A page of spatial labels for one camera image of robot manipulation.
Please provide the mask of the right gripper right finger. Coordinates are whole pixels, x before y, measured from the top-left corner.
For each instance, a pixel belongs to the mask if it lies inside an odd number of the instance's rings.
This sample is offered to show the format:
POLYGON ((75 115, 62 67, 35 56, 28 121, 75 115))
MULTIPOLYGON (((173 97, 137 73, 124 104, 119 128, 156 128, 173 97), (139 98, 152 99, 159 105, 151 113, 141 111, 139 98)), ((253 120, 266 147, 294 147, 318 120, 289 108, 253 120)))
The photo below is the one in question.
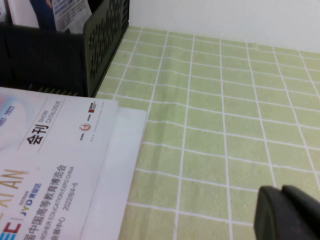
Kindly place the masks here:
POLYGON ((281 191, 293 204, 305 225, 315 235, 314 239, 319 240, 320 202, 293 185, 284 185, 281 191))

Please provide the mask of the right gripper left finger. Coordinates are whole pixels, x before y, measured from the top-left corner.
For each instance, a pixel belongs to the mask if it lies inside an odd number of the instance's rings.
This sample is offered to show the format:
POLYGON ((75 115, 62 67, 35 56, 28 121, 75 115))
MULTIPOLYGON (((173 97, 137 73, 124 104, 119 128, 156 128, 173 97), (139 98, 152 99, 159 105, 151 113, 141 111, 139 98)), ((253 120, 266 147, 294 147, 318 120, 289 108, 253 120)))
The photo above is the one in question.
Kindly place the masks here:
POLYGON ((300 218, 281 189, 262 186, 254 215, 257 240, 314 240, 315 235, 300 218))

